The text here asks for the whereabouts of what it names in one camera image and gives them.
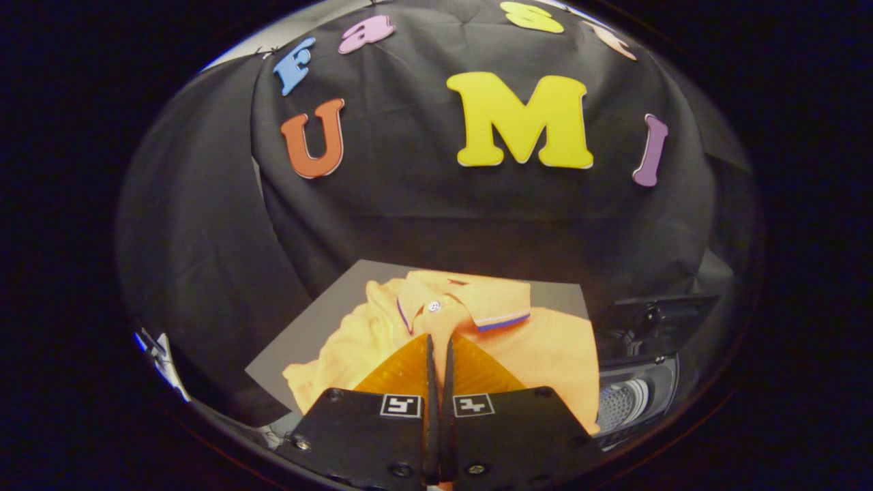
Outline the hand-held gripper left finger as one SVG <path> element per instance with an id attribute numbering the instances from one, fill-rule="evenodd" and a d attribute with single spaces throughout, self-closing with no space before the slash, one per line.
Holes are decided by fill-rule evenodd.
<path id="1" fill-rule="evenodd" d="M 437 484 L 433 342 L 418 336 L 354 389 L 330 387 L 286 433 L 277 454 L 352 488 Z"/>

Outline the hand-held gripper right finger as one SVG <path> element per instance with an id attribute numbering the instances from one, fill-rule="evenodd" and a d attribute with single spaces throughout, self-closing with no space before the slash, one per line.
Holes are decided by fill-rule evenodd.
<path id="1" fill-rule="evenodd" d="M 602 450 L 549 386 L 493 391 L 476 367 L 486 354 L 453 336 L 440 429 L 440 480 L 453 488 L 551 488 L 595 469 Z"/>

